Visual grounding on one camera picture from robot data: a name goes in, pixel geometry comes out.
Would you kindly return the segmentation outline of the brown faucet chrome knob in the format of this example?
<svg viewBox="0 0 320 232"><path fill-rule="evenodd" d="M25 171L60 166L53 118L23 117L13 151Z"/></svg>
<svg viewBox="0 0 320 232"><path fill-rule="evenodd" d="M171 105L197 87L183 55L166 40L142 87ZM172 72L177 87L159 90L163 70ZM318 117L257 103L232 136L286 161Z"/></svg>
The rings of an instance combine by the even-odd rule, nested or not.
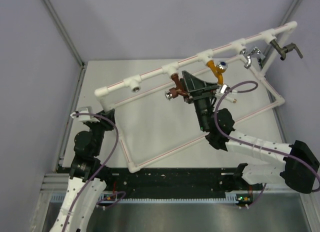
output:
<svg viewBox="0 0 320 232"><path fill-rule="evenodd" d="M188 94L182 84L182 80L179 78L177 73L174 73L171 76L171 80L174 82L175 87L170 88L168 91L165 92L165 98L167 100L175 99L178 96L187 97Z"/></svg>

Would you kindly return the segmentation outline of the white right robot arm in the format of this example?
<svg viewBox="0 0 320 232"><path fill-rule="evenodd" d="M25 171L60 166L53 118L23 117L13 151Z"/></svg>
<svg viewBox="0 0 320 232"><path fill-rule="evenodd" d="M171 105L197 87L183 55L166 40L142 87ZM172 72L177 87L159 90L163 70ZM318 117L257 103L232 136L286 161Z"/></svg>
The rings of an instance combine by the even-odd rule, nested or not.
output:
<svg viewBox="0 0 320 232"><path fill-rule="evenodd" d="M286 184L292 190L310 194L319 181L320 162L308 145L300 140L294 144L270 142L234 129L235 121L228 109L219 109L216 99L217 83L206 82L187 71L180 79L186 91L184 100L193 104L200 130L216 150L239 153L264 161L262 165L241 163L233 174L233 184L245 190L255 184Z"/></svg>

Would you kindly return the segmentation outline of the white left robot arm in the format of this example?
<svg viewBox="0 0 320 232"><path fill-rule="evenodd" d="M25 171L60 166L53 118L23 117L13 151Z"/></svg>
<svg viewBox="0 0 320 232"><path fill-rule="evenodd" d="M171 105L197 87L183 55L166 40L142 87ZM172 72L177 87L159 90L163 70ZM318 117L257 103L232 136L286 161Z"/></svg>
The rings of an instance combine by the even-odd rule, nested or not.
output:
<svg viewBox="0 0 320 232"><path fill-rule="evenodd" d="M98 156L105 133L117 129L115 110L92 113L91 107L82 107L70 116L89 130L80 131L74 137L75 155L52 232L85 232L100 195L114 183L110 168Z"/></svg>

